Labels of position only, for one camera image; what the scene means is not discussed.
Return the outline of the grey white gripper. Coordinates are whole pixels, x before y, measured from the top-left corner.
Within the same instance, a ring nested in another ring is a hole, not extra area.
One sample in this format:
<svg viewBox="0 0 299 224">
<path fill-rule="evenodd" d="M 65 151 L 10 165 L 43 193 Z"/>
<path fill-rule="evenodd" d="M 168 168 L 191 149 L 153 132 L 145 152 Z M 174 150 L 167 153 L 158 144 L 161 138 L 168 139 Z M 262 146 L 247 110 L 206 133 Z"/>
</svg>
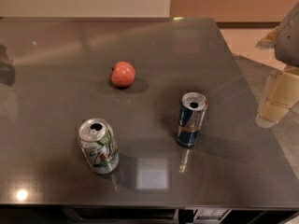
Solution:
<svg viewBox="0 0 299 224">
<path fill-rule="evenodd" d="M 270 73 L 259 103 L 259 122 L 278 123 L 299 101 L 299 3 L 259 44 L 275 45 L 276 59 L 287 64 L 284 70 Z"/>
</svg>

